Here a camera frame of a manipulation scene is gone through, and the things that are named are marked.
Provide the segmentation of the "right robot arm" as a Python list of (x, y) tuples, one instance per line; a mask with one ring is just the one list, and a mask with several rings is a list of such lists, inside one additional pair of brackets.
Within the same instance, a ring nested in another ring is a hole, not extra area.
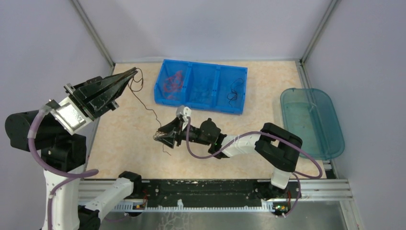
[(170, 148), (197, 143), (209, 146), (206, 158), (231, 158), (242, 154), (259, 154), (274, 166), (271, 176), (270, 193), (283, 197), (289, 189), (288, 181), (295, 172), (303, 141), (289, 131), (273, 124), (265, 123), (260, 131), (232, 136), (223, 134), (212, 119), (203, 121), (200, 127), (190, 124), (190, 118), (175, 118), (158, 129), (154, 137)]

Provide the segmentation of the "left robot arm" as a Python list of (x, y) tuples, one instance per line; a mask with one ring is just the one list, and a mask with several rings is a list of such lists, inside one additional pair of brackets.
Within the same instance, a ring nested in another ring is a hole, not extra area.
[(142, 177), (125, 171), (102, 194), (85, 205), (79, 204), (81, 179), (98, 173), (96, 169), (86, 170), (86, 137), (79, 131), (117, 109), (116, 99), (137, 73), (137, 68), (131, 68), (77, 85), (66, 84), (67, 97), (62, 101), (50, 100), (38, 110), (7, 117), (5, 130), (11, 146), (31, 153), (44, 170), (43, 229), (97, 230), (118, 203), (142, 195)]

